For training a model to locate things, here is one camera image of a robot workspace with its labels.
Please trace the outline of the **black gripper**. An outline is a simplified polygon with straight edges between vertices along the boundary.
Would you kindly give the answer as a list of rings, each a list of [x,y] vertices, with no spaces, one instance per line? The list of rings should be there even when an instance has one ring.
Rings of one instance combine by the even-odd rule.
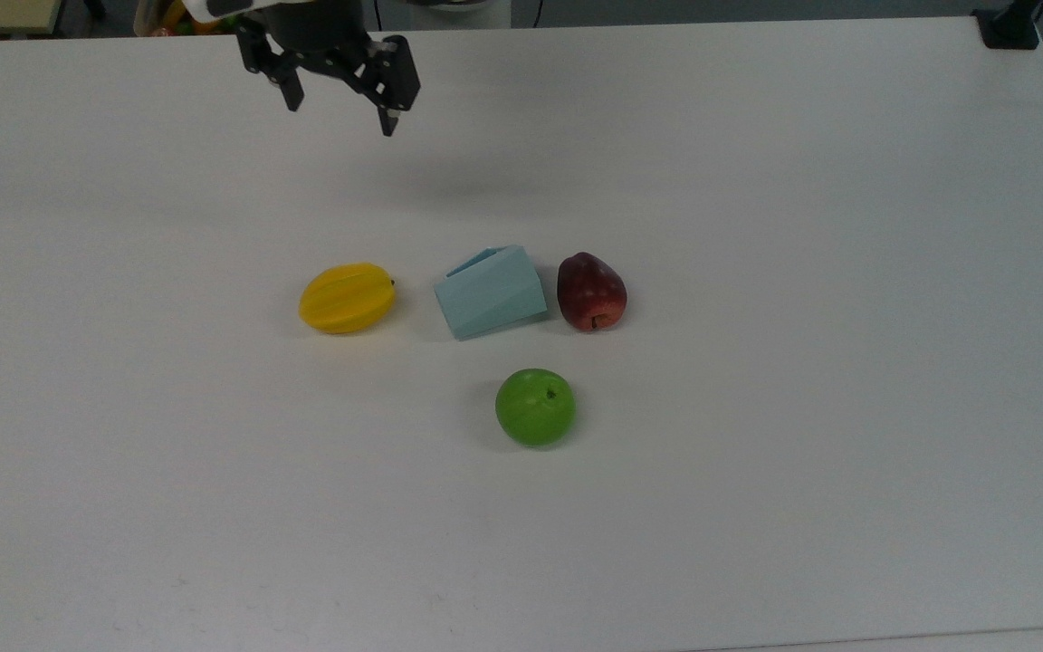
[[[392,137],[413,107],[421,80],[409,41],[372,41],[360,1],[254,1],[234,29],[244,69],[278,88],[286,108],[301,107],[297,69],[343,80],[377,108],[382,136]]]

